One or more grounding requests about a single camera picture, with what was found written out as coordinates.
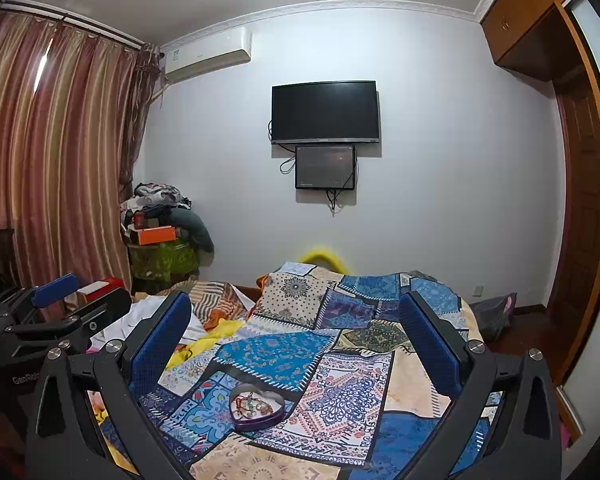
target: patchwork bedspread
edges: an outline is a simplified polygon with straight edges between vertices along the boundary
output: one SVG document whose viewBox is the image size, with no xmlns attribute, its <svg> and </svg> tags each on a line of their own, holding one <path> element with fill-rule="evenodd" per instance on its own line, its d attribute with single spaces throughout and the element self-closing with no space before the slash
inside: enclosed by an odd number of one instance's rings
<svg viewBox="0 0 600 480">
<path fill-rule="evenodd" d="M 165 371 L 141 405 L 198 480 L 391 480 L 450 403 L 397 322 L 408 290 L 465 339 L 480 339 L 468 305 L 420 272 L 343 276 L 292 267 L 267 277 L 237 332 Z M 285 420 L 237 433 L 229 393 L 242 382 L 280 394 Z M 490 397 L 455 471 L 477 456 L 498 402 Z M 101 428 L 124 454 L 108 419 Z"/>
</svg>

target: heart-shaped box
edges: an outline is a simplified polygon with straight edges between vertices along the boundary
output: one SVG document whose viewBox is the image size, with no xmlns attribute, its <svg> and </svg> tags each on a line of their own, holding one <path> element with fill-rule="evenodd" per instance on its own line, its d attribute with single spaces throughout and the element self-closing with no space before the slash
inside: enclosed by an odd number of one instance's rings
<svg viewBox="0 0 600 480">
<path fill-rule="evenodd" d="M 264 430 L 285 418 L 285 399 L 243 383 L 229 394 L 229 412 L 237 431 Z"/>
</svg>

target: air conditioner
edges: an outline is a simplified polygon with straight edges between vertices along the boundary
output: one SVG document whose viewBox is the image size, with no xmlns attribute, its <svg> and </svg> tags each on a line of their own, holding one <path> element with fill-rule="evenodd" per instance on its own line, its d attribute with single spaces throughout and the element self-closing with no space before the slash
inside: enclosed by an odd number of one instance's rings
<svg viewBox="0 0 600 480">
<path fill-rule="evenodd" d="M 232 28 L 174 48 L 166 55 L 165 76 L 175 83 L 251 60 L 251 34 L 245 27 Z"/>
</svg>

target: wooden door frame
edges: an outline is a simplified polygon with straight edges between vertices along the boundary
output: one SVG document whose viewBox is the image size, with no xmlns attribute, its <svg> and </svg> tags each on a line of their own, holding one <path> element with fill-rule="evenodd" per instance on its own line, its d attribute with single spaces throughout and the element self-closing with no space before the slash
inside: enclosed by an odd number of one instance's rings
<svg viewBox="0 0 600 480">
<path fill-rule="evenodd" d="M 584 66 L 584 70 L 587 73 L 587 78 L 589 79 L 589 83 L 591 85 L 591 89 L 593 92 L 594 104 L 596 107 L 596 115 L 598 116 L 598 120 L 600 121 L 600 76 L 598 74 L 598 69 L 592 61 L 592 55 L 588 49 L 586 44 L 586 40 L 582 36 L 580 28 L 571 18 L 570 14 L 567 10 L 562 6 L 562 1 L 556 0 L 555 7 L 557 7 L 558 12 L 565 21 L 567 28 L 573 38 L 574 43 L 578 49 L 580 57 L 582 58 L 582 64 Z M 566 124 L 564 122 L 564 111 L 562 109 L 562 104 L 560 99 L 558 99 L 558 107 L 560 108 L 560 122 L 562 124 L 562 136 L 564 139 L 565 145 L 565 169 L 566 169 L 566 181 L 567 181 L 567 193 L 566 193 L 566 202 L 565 202 L 565 215 L 564 215 L 564 231 L 562 232 L 562 247 L 560 248 L 560 258 L 558 260 L 558 267 L 556 270 L 556 276 L 560 273 L 560 271 L 564 268 L 564 253 L 566 251 L 566 241 L 569 236 L 569 228 L 570 228 L 570 190 L 569 190 L 569 181 L 571 178 L 571 164 L 568 154 L 569 149 L 569 139 L 566 129 Z M 549 302 L 547 304 L 547 310 L 551 308 L 556 299 L 556 282 L 554 281 L 554 287 L 552 288 L 552 293 L 549 298 Z M 564 359 L 564 362 L 560 366 L 557 375 L 554 377 L 554 384 L 563 384 L 569 373 L 575 366 L 575 363 L 584 348 L 584 345 L 587 342 L 589 337 L 589 333 L 593 327 L 593 323 L 598 315 L 598 311 L 600 310 L 600 260 L 598 261 L 598 266 L 596 267 L 596 275 L 594 277 L 593 286 L 591 289 L 591 294 L 589 297 L 589 301 L 587 301 L 587 306 L 584 310 L 584 314 L 582 316 L 582 322 L 580 323 L 580 327 L 576 332 L 575 338 L 570 345 L 569 351 Z"/>
</svg>

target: curtain rod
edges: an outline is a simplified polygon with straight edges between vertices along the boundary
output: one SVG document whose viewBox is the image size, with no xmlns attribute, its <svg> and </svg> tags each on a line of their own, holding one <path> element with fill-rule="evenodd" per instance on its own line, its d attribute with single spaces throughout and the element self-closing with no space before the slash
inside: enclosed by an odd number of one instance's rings
<svg viewBox="0 0 600 480">
<path fill-rule="evenodd" d="M 137 50 L 144 45 L 144 41 L 140 41 L 138 38 L 120 32 L 115 28 L 108 27 L 107 25 L 104 25 L 104 23 L 96 22 L 95 20 L 86 18 L 80 14 L 61 9 L 60 7 L 32 2 L 30 0 L 3 0 L 0 2 L 0 8 L 4 10 L 30 12 L 31 14 L 45 16 L 46 18 L 54 18 L 56 20 L 64 18 L 64 21 L 67 23 L 78 25 L 81 28 L 85 28 L 86 30 L 105 36 L 106 38 L 119 41 L 120 43 L 124 43 Z"/>
</svg>

